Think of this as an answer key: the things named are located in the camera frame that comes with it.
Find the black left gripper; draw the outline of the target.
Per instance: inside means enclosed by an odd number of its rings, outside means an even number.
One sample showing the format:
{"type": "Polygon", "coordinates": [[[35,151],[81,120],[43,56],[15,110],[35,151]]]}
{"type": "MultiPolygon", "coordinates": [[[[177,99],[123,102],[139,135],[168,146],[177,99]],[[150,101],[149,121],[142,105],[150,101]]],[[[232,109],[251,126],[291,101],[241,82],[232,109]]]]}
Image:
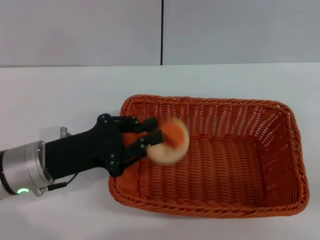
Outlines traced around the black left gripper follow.
{"type": "Polygon", "coordinates": [[[119,118],[107,113],[102,114],[91,129],[47,142],[45,168],[53,178],[62,178],[97,167],[104,168],[111,155],[119,154],[124,149],[121,131],[135,134],[147,132],[147,135],[138,138],[124,150],[121,163],[123,166],[131,166],[147,156],[148,146],[164,142],[164,135],[158,127],[156,117],[141,122],[136,116],[119,118]]]}

